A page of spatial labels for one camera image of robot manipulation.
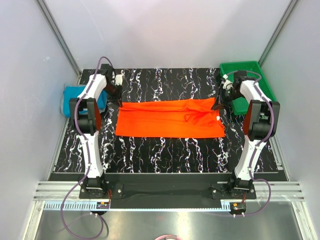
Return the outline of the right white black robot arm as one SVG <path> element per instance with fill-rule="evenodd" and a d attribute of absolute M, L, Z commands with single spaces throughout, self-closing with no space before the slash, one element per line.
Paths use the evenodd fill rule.
<path fill-rule="evenodd" d="M 253 193 L 254 171 L 261 151 L 277 130 L 280 103 L 272 101 L 259 86 L 262 76 L 248 70 L 236 70 L 224 74 L 212 110 L 231 107 L 232 101 L 244 98 L 248 109 L 244 117 L 244 147 L 240 160 L 232 172 L 222 193 L 239 199 Z"/>

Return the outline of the black marbled table mat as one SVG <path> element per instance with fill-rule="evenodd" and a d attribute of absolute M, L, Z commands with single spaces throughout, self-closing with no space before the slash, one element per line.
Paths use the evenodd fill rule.
<path fill-rule="evenodd" d="M 216 95 L 218 68 L 118 69 L 124 102 L 207 99 Z M 118 108 L 102 114 L 98 146 L 107 173 L 226 173 L 237 165 L 245 142 L 244 117 L 220 112 L 223 138 L 116 136 Z"/>

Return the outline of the orange t shirt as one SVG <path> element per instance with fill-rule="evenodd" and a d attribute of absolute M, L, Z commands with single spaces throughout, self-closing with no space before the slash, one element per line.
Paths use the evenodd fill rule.
<path fill-rule="evenodd" d="M 115 134 L 138 138 L 223 138 L 225 126 L 214 98 L 125 102 Z"/>

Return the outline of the right orange black connector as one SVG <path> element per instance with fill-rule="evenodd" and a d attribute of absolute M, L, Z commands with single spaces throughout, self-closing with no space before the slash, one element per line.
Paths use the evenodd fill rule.
<path fill-rule="evenodd" d="M 245 212 L 247 205 L 245 202 L 233 202 L 230 204 L 230 209 L 232 211 Z"/>

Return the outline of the orange black connector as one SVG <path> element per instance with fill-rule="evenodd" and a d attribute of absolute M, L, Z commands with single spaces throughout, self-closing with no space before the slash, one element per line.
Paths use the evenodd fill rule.
<path fill-rule="evenodd" d="M 97 209 L 109 209 L 110 203 L 109 202 L 97 202 L 96 208 Z"/>
<path fill-rule="evenodd" d="M 230 209 L 232 211 L 245 212 L 247 205 L 245 202 L 233 202 L 230 204 Z"/>

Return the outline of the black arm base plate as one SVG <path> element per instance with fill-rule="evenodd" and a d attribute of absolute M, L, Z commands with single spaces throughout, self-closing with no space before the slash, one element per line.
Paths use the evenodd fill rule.
<path fill-rule="evenodd" d="M 81 199 L 124 199 L 138 196 L 196 196 L 214 200 L 254 200 L 252 180 L 232 173 L 107 173 L 101 180 L 85 180 Z"/>

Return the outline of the folded teal t shirt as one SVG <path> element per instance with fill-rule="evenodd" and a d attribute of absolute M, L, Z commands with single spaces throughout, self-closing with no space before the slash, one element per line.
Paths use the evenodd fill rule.
<path fill-rule="evenodd" d="M 71 116 L 70 105 L 69 105 L 70 99 L 77 98 L 78 95 L 81 94 L 84 89 L 85 89 L 85 86 L 83 84 L 78 86 L 68 85 L 65 87 L 63 91 L 63 96 L 60 101 L 60 112 L 66 118 L 69 118 Z M 99 95 L 99 98 L 97 100 L 97 106 L 100 113 L 103 113 L 106 110 L 107 92 L 105 90 L 103 90 Z"/>

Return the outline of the left orange black connector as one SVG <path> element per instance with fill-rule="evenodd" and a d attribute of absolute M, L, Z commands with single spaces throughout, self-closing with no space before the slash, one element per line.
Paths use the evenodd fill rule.
<path fill-rule="evenodd" d="M 96 208 L 97 209 L 109 209 L 110 203 L 109 202 L 97 202 Z"/>

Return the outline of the aluminium frame rail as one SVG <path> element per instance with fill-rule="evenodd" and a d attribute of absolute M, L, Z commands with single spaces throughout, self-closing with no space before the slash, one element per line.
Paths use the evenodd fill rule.
<path fill-rule="evenodd" d="M 37 200 L 59 200 L 76 184 L 75 181 L 40 181 L 37 185 L 34 198 Z M 296 181 L 271 181 L 271 200 L 302 202 L 304 196 L 300 184 Z M 268 198 L 268 187 L 264 182 L 255 182 L 255 193 L 258 200 Z"/>

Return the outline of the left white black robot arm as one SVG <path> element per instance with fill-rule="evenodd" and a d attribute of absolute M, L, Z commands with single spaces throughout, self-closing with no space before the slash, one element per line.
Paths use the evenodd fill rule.
<path fill-rule="evenodd" d="M 111 195 L 105 178 L 99 151 L 99 133 L 102 117 L 98 99 L 106 93 L 106 102 L 122 107 L 122 85 L 124 76 L 116 74 L 110 64 L 104 64 L 89 76 L 84 90 L 69 100 L 70 120 L 75 128 L 83 150 L 85 174 L 78 181 L 80 193 L 85 198 L 102 199 Z"/>

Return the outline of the green plastic tray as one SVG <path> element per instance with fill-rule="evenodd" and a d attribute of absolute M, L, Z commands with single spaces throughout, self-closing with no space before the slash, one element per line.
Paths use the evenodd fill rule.
<path fill-rule="evenodd" d="M 243 71 L 249 71 L 247 74 L 249 77 L 258 78 L 256 74 L 253 74 L 251 72 L 255 72 L 261 76 L 261 79 L 258 81 L 260 89 L 263 91 L 263 93 L 272 101 L 276 101 L 276 97 L 257 61 L 240 61 L 240 62 L 225 62 L 221 63 L 219 65 L 220 67 L 220 75 L 226 75 L 230 72 L 243 70 Z M 247 113 L 249 104 L 248 102 L 243 98 L 238 98 L 232 102 L 232 110 L 233 113 L 238 115 L 245 115 Z"/>

